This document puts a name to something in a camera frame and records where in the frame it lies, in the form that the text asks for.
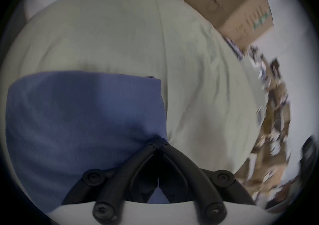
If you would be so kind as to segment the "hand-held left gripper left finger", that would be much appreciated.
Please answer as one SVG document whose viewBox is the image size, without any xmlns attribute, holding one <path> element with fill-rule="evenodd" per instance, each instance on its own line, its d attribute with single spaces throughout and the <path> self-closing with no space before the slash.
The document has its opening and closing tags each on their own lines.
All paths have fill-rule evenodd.
<svg viewBox="0 0 319 225">
<path fill-rule="evenodd" d="M 95 202 L 92 215 L 97 222 L 120 222 L 128 189 L 142 168 L 156 155 L 159 143 L 159 137 L 150 139 L 116 168 L 87 170 L 67 193 L 62 206 Z"/>
</svg>

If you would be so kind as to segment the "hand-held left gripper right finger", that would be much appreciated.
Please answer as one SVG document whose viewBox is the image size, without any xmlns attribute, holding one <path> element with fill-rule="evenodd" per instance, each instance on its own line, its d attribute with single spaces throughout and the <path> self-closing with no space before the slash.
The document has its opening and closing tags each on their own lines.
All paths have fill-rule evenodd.
<svg viewBox="0 0 319 225">
<path fill-rule="evenodd" d="M 248 191 L 235 179 L 232 172 L 201 169 L 162 137 L 159 137 L 159 153 L 181 177 L 186 190 L 186 196 L 183 198 L 192 199 L 195 203 L 200 224 L 220 224 L 227 216 L 224 202 L 256 206 Z"/>
</svg>

